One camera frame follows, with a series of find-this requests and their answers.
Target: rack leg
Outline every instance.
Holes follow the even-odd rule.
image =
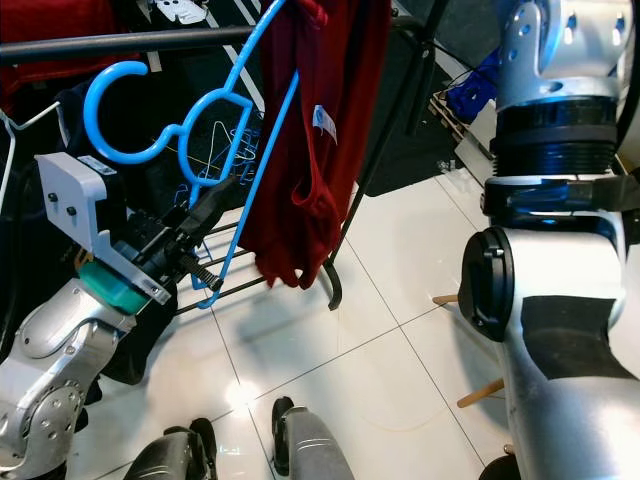
[[[342,302],[342,283],[340,283],[340,276],[336,271],[333,260],[328,259],[324,262],[323,266],[324,271],[327,272],[327,276],[331,282],[331,300],[329,301],[329,310],[333,311],[338,308]]]
[[[400,83],[400,88],[396,92],[396,96],[394,102],[392,104],[391,110],[387,114],[387,117],[384,122],[384,126],[382,128],[382,132],[380,136],[377,138],[375,146],[373,148],[373,152],[371,154],[371,158],[367,163],[366,168],[364,169],[360,182],[358,182],[358,192],[353,199],[353,203],[351,204],[351,208],[349,208],[349,212],[347,213],[347,217],[345,219],[344,224],[342,225],[342,230],[340,232],[340,241],[338,245],[336,245],[335,249],[324,263],[324,269],[329,276],[329,280],[331,281],[331,288],[333,290],[331,301],[329,302],[329,310],[335,310],[340,305],[342,301],[342,285],[340,283],[340,277],[338,276],[338,272],[335,269],[335,259],[340,251],[340,247],[342,246],[342,242],[347,236],[347,231],[353,222],[353,218],[356,215],[356,211],[360,206],[360,202],[364,197],[365,192],[367,191],[367,187],[373,180],[373,176],[376,172],[378,164],[382,159],[382,154],[384,153],[385,147],[391,138],[391,134],[393,133],[396,124],[398,123],[398,118],[400,117],[400,111],[402,105],[405,103],[407,97],[411,89],[409,88],[411,84],[411,79],[416,74],[416,72],[421,71],[423,69],[423,65],[425,63],[424,58],[424,44],[418,44],[415,46],[413,55],[411,56],[411,61],[409,66],[404,74],[404,78]]]
[[[458,295],[443,295],[442,297],[433,297],[432,300],[436,305],[446,305],[447,303],[457,302]]]
[[[480,390],[476,390],[473,393],[470,393],[466,397],[458,400],[457,405],[458,408],[465,408],[469,405],[473,405],[476,402],[479,402],[483,398],[487,398],[489,395],[493,395],[496,392],[499,392],[504,388],[504,379],[500,378],[495,382],[491,382],[488,385],[485,385]]]

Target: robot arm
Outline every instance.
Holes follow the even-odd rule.
[[[639,478],[640,382],[611,353],[632,178],[611,176],[628,0],[499,5],[492,227],[463,260],[460,308],[501,343],[523,478]]]
[[[91,157],[37,158],[49,220],[96,261],[85,264],[21,324],[0,364],[0,477],[36,478],[56,470],[69,451],[89,386],[150,301],[193,273],[212,289],[221,282],[191,253],[228,206],[229,179],[191,210],[162,219],[127,216],[118,175]]]

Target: silver robot arm segment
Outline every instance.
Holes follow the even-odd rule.
[[[492,227],[467,245],[460,308],[501,343],[522,478],[640,478],[640,382],[608,343],[625,297],[630,207],[617,199],[638,193],[609,170],[632,5],[497,6],[496,177],[483,205]]]
[[[24,320],[0,365],[0,478],[65,462],[89,386],[134,325],[78,279]]]

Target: silver metal surface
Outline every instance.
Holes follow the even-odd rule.
[[[107,198],[107,189],[100,175],[64,152],[36,155],[36,160],[49,221],[150,298],[164,305],[171,294],[113,249],[109,230],[98,231],[96,202]],[[55,201],[49,198],[50,194],[55,194]]]
[[[524,479],[640,478],[640,382],[549,380],[531,359],[523,299],[624,299],[620,259],[597,234],[505,230],[514,261],[513,310],[502,344],[509,427]]]
[[[25,355],[45,358],[61,348],[79,326],[95,319],[127,333],[136,323],[135,317],[109,308],[74,278],[26,318],[18,331],[18,341]]]
[[[305,407],[284,415],[291,480],[353,480],[349,464],[322,419]]]
[[[538,0],[507,16],[497,110],[567,97],[618,99],[630,0]]]
[[[0,478],[37,477],[65,460],[91,382],[134,325],[78,280],[63,291],[66,300],[54,297],[23,322],[0,364]]]

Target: wooden chair leg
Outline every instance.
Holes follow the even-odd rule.
[[[446,305],[447,303],[455,303],[458,301],[458,295],[443,295],[442,297],[433,297],[433,303],[437,305]]]
[[[458,400],[458,407],[465,408],[469,405],[473,405],[474,403],[482,400],[483,398],[488,397],[496,392],[499,392],[504,388],[504,379],[496,380],[495,382],[491,382],[489,385],[482,387],[480,390],[476,390],[473,393],[470,393],[466,397]]]

